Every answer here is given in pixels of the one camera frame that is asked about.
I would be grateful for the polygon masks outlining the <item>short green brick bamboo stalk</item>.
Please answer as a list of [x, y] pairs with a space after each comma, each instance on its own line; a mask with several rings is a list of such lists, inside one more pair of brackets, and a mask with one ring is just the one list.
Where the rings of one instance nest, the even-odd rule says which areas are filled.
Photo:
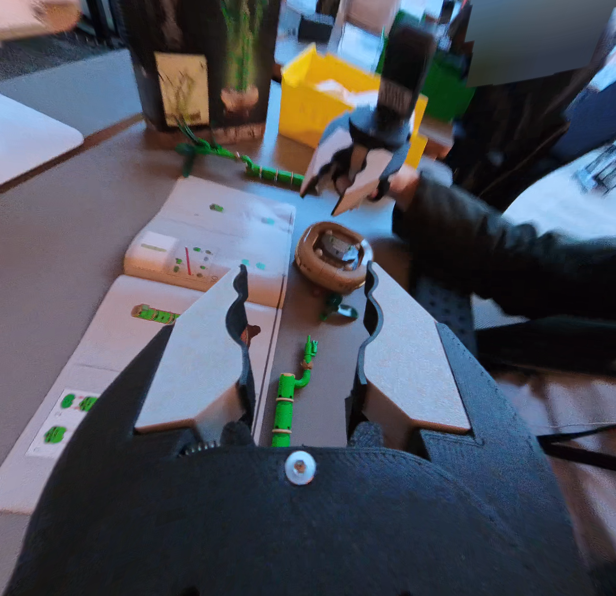
[[271, 447], [289, 447], [292, 434], [295, 393], [305, 388], [311, 381], [313, 360], [318, 352], [318, 341], [307, 336], [304, 345], [301, 369], [303, 374], [297, 378], [292, 373], [281, 373], [278, 378], [275, 414], [272, 427]]

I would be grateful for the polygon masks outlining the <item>green plastic bin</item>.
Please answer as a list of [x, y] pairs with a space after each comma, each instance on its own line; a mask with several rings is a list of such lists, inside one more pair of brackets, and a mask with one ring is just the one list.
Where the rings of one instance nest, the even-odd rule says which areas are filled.
[[427, 97], [425, 115], [450, 123], [466, 113], [475, 92], [467, 86], [468, 69], [465, 56], [436, 51], [421, 90]]

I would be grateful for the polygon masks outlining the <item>open instruction booklet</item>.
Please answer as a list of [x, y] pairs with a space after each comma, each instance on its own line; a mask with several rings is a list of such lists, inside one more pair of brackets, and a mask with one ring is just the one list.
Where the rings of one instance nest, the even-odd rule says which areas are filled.
[[94, 402], [163, 327], [226, 273], [248, 272], [245, 310], [259, 440], [285, 299], [293, 206], [190, 176], [134, 238], [74, 353], [1, 466], [1, 511], [31, 515], [75, 430]]

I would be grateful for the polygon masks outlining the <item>black perforated chair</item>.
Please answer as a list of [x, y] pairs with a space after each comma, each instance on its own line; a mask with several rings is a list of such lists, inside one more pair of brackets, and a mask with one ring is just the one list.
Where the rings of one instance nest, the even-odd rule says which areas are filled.
[[446, 325], [468, 351], [477, 356], [471, 296], [429, 277], [419, 268], [409, 271], [411, 296], [437, 323]]

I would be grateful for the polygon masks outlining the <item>long leafy brick bamboo stalk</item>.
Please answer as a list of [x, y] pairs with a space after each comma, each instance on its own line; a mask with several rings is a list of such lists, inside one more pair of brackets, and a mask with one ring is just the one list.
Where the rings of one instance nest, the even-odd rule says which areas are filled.
[[289, 170], [264, 167], [255, 163], [249, 156], [226, 149], [216, 142], [208, 142], [198, 137], [189, 128], [183, 118], [176, 118], [176, 124], [180, 132], [187, 138], [186, 142], [178, 143], [175, 151], [184, 158], [182, 164], [182, 177], [191, 176], [195, 160], [198, 156], [213, 156], [229, 159], [244, 166], [244, 174], [250, 178], [264, 182], [282, 183], [293, 187], [301, 187], [304, 176]]

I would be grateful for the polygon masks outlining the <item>white crumpled paper bags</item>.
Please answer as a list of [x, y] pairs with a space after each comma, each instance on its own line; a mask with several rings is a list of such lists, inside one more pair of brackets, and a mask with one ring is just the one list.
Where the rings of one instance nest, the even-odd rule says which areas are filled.
[[378, 90], [353, 92], [334, 79], [327, 79], [316, 84], [315, 90], [329, 95], [352, 108], [360, 106], [375, 107], [378, 101]]

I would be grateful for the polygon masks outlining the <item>dark green leaf piece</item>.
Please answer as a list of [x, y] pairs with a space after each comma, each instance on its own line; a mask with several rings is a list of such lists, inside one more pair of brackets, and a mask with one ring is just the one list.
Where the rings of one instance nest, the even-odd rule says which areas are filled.
[[343, 296], [337, 292], [330, 292], [325, 299], [325, 306], [319, 315], [319, 320], [327, 321], [332, 316], [341, 316], [350, 320], [358, 319], [355, 307], [343, 302]]

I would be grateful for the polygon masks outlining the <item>black bamboo toy set box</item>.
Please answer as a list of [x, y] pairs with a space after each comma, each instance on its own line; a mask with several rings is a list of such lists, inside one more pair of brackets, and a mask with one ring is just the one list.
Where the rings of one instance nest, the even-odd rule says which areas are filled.
[[281, 0], [118, 0], [149, 127], [264, 136]]

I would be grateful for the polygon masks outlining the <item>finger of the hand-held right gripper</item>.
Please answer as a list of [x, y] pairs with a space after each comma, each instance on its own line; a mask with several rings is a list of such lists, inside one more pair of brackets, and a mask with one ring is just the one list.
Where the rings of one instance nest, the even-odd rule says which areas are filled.
[[340, 216], [358, 207], [374, 193], [380, 182], [388, 178], [388, 167], [393, 158], [394, 154], [386, 148], [351, 146], [344, 150], [332, 175], [335, 191], [339, 194], [332, 215]]
[[333, 184], [342, 197], [358, 174], [358, 147], [349, 129], [332, 130], [315, 149], [299, 190], [300, 197]]

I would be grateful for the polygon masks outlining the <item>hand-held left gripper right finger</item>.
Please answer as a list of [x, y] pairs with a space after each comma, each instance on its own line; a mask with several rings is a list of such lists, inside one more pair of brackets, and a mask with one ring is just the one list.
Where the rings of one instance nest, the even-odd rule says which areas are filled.
[[361, 422], [379, 425], [383, 439], [410, 439], [416, 430], [469, 434], [434, 317], [373, 261], [364, 291], [367, 336], [347, 399], [347, 437]]

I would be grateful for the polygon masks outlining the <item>person's dark jacket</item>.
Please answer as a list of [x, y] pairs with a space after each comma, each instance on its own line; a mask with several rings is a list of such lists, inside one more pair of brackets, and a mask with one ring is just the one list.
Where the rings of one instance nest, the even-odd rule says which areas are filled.
[[477, 356], [496, 369], [615, 376], [615, 322], [551, 316], [475, 333]]

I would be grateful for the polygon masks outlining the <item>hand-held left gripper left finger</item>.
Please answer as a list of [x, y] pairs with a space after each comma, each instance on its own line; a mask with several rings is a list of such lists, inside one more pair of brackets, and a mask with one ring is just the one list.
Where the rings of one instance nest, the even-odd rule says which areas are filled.
[[177, 318], [135, 422], [139, 433], [192, 429], [220, 442], [229, 422], [251, 432], [256, 406], [245, 310], [248, 272], [230, 270]]

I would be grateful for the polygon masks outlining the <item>person's beige pants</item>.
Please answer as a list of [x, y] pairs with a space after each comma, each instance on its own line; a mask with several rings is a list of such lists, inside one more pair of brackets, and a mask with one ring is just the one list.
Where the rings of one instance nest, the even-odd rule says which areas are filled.
[[[500, 389], [535, 435], [615, 423], [615, 379], [557, 372], [497, 371]], [[549, 458], [586, 565], [615, 561], [615, 472]]]

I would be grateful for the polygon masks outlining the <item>yellow plastic bin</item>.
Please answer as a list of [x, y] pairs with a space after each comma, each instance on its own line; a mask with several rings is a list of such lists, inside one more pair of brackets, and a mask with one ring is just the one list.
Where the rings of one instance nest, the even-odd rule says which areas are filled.
[[316, 148], [326, 126], [355, 109], [315, 90], [316, 84], [327, 79], [362, 92], [379, 91], [381, 77], [333, 53], [321, 54], [316, 44], [309, 44], [281, 68], [280, 134]]

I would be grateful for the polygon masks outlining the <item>person's right hand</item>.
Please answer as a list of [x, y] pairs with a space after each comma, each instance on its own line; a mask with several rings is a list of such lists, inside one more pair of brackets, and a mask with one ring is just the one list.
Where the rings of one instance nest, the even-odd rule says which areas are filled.
[[389, 176], [386, 196], [394, 201], [399, 210], [405, 212], [412, 203], [420, 180], [418, 170], [404, 163]]

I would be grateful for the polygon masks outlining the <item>grey desk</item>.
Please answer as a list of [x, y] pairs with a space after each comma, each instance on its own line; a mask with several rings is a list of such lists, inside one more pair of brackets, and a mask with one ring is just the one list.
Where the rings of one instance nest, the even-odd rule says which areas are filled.
[[73, 127], [85, 137], [120, 123], [142, 120], [128, 49], [3, 81], [1, 94]]
[[[100, 396], [163, 328], [139, 321], [146, 303], [181, 313], [200, 293], [128, 277], [124, 254], [169, 198], [181, 160], [146, 147], [133, 127], [1, 195], [1, 512], [31, 515], [72, 434], [44, 443], [67, 394]], [[317, 373], [294, 409], [294, 445], [346, 442], [361, 321], [319, 322], [320, 301], [288, 264], [278, 313], [246, 304], [261, 327], [250, 359], [259, 442], [273, 422], [274, 378], [294, 370], [301, 340], [319, 341]]]

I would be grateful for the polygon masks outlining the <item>brown brick pot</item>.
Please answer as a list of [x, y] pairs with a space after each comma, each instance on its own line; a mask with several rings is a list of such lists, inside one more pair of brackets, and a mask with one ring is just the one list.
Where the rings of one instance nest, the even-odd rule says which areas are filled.
[[365, 284], [373, 261], [370, 243], [359, 233], [335, 222], [309, 226], [297, 242], [298, 270], [313, 284], [338, 294], [350, 294]]

